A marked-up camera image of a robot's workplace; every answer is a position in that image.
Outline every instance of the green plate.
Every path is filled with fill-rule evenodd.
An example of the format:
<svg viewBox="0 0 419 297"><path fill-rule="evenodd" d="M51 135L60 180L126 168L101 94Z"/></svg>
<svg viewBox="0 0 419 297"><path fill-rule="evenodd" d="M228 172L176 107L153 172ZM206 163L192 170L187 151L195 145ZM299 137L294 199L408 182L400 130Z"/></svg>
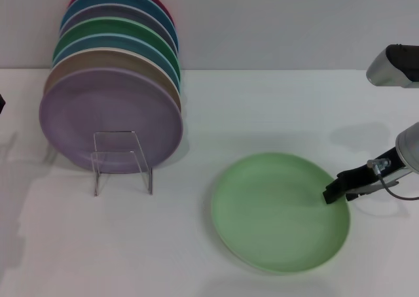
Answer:
<svg viewBox="0 0 419 297"><path fill-rule="evenodd" d="M333 179L297 156L265 153L231 166L212 198L215 229L239 258L274 273L306 271L332 258L349 232L345 198L327 205Z"/></svg>
<svg viewBox="0 0 419 297"><path fill-rule="evenodd" d="M179 62L167 42L149 27L124 18L93 18L76 24L61 36L55 48L53 60L72 42L99 33L120 33L149 43L168 59L180 78Z"/></svg>

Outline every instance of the lavender plate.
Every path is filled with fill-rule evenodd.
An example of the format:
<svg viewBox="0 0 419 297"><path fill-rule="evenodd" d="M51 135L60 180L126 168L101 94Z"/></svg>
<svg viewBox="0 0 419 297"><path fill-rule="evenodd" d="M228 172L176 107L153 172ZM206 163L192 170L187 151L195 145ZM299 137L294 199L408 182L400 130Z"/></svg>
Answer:
<svg viewBox="0 0 419 297"><path fill-rule="evenodd" d="M89 68L60 79L44 96L39 121L51 145L85 169L92 169L97 131L135 131L149 167L169 158L183 133L181 114L169 94L147 77L119 68ZM135 149L115 140L101 147ZM138 172L133 158L110 156L100 168L103 173Z"/></svg>

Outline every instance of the white tabletop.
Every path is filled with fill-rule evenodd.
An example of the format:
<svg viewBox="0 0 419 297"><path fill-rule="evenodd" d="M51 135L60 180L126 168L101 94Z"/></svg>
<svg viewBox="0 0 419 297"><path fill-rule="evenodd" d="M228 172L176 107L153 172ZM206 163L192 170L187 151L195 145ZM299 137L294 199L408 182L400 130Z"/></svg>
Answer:
<svg viewBox="0 0 419 297"><path fill-rule="evenodd" d="M392 148L419 120L419 90L377 88L364 71L185 71L185 134L155 170L104 176L54 157L38 123L47 70L0 71L0 297L413 296L419 201L375 192L350 203L338 255L277 276L235 258L212 229L211 187L231 163L282 151L332 176ZM419 195L419 176L394 191Z"/></svg>

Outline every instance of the stack of plates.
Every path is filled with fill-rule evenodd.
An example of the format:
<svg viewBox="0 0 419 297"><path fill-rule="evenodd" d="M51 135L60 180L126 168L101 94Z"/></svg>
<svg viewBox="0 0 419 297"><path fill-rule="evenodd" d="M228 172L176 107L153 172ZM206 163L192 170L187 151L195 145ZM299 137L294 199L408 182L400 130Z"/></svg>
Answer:
<svg viewBox="0 0 419 297"><path fill-rule="evenodd" d="M159 0L72 0L39 110L51 145L92 169L96 132L134 131L149 167L166 160L183 133L178 48L172 17ZM101 171L138 167L114 160Z"/></svg>

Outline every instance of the tan plate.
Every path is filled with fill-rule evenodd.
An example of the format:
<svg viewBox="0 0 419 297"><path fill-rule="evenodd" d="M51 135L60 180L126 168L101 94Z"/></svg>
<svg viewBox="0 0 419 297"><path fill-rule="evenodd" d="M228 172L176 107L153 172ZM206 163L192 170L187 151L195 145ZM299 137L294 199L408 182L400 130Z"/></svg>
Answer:
<svg viewBox="0 0 419 297"><path fill-rule="evenodd" d="M52 68L44 85L44 95L66 75L93 67L117 67L144 75L161 85L181 111L179 92L164 70L139 54L119 48L90 48L66 57Z"/></svg>

